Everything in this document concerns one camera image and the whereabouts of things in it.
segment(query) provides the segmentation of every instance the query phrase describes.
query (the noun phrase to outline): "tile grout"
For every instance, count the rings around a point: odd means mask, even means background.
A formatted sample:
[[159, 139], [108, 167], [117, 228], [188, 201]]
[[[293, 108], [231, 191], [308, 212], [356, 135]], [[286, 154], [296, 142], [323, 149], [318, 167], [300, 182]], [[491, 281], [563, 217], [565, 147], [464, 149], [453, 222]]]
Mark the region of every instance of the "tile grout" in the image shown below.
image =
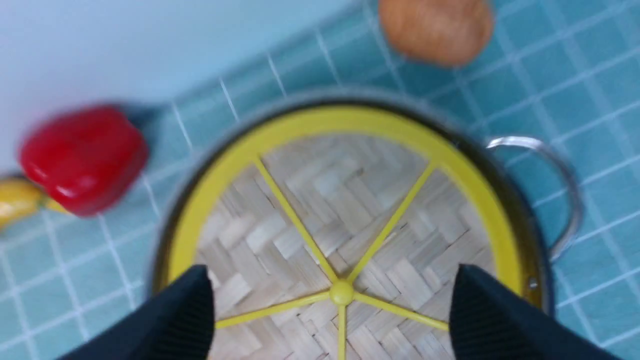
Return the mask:
[[44, 221], [45, 229], [47, 230], [47, 235], [48, 235], [47, 237], [49, 239], [49, 244], [53, 251], [53, 257], [55, 259], [56, 264], [58, 265], [58, 268], [60, 269], [60, 277], [62, 278], [62, 281], [65, 284], [67, 293], [71, 300], [72, 307], [74, 308], [74, 313], [76, 314], [75, 316], [76, 322], [78, 324], [78, 327], [80, 328], [80, 333], [83, 337], [83, 340], [86, 341], [89, 338], [89, 332], [79, 312], [80, 300], [78, 299], [76, 289], [74, 288], [71, 278], [67, 273], [67, 266], [64, 262], [64, 259], [62, 258], [62, 253], [60, 252], [56, 232], [51, 225], [51, 221], [49, 220], [49, 214], [46, 212], [42, 212], [41, 216], [42, 216], [42, 220]]

